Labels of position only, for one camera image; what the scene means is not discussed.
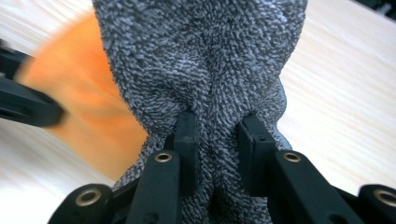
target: gray knit fabric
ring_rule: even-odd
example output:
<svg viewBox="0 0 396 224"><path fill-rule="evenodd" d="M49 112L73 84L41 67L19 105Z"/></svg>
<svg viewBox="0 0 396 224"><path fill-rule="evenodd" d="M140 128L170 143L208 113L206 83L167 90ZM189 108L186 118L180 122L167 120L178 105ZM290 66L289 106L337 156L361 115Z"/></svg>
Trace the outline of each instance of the gray knit fabric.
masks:
<svg viewBox="0 0 396 224"><path fill-rule="evenodd" d="M269 223L264 198L248 197L237 172L235 126L256 113L280 149L286 98L279 74L295 48L306 0L93 0L121 96L148 132L136 179L178 115L196 115L199 188L182 199L184 223ZM218 200L221 208L209 212Z"/></svg>

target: orange cloth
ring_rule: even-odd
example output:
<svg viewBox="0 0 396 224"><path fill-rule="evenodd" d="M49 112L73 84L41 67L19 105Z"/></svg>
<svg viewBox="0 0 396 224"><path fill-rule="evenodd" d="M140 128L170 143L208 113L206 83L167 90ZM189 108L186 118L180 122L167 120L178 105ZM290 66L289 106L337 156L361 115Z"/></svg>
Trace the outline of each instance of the orange cloth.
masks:
<svg viewBox="0 0 396 224"><path fill-rule="evenodd" d="M65 110L46 128L88 164L118 179L136 160L147 134L113 82L93 12L43 47L17 74Z"/></svg>

